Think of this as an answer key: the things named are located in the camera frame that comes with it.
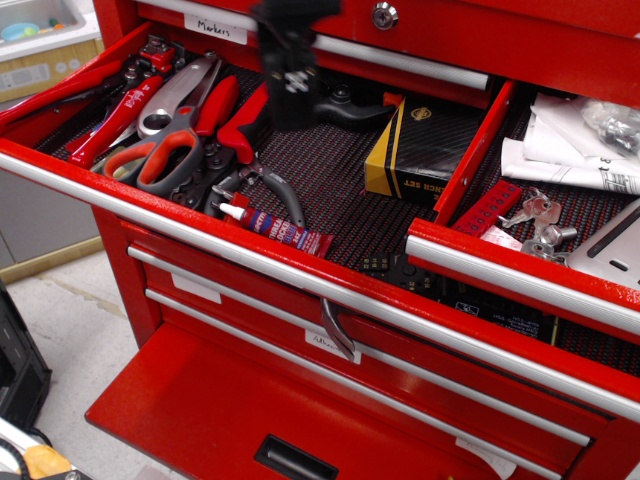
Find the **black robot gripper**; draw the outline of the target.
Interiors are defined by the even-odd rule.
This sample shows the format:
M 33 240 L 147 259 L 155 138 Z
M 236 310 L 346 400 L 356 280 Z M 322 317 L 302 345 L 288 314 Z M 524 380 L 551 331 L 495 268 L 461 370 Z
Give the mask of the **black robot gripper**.
M 319 89 L 312 25 L 341 12 L 338 0 L 260 1 L 251 7 L 258 27 L 262 68 L 274 129 L 313 126 Z

